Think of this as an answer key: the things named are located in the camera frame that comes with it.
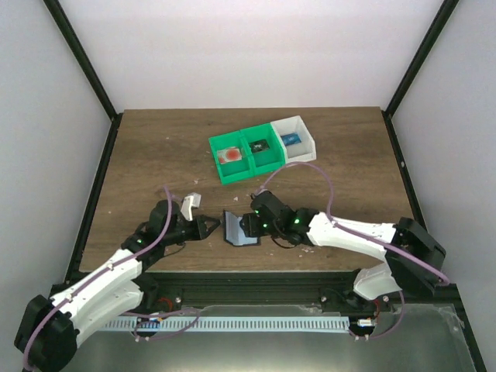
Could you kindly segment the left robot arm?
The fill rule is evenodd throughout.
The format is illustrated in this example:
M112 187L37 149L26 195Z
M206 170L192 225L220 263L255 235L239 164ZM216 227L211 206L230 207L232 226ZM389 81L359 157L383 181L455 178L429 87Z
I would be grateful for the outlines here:
M220 224L207 215L187 218L177 202L159 201L100 267L49 298L39 294L28 302L14 339L23 370L60 371L106 322L134 309L153 311L159 295L146 270L168 246L204 240Z

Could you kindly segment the black leather card holder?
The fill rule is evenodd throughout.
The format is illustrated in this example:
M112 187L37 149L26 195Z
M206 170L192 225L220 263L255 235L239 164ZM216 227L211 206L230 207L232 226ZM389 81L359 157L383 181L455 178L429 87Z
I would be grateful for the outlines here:
M234 247L259 246L260 238L248 237L241 227L242 217L223 211L223 239Z

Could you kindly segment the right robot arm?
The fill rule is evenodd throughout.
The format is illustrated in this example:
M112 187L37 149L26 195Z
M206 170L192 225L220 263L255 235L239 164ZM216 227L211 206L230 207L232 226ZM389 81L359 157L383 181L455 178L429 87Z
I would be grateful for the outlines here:
M238 223L244 238L269 236L290 246L334 247L378 260L375 267L359 270L344 293L353 312L392 292L432 297L449 283L441 271L446 250L413 219L369 223L330 217L314 208L292 209L270 191L254 195L250 207Z

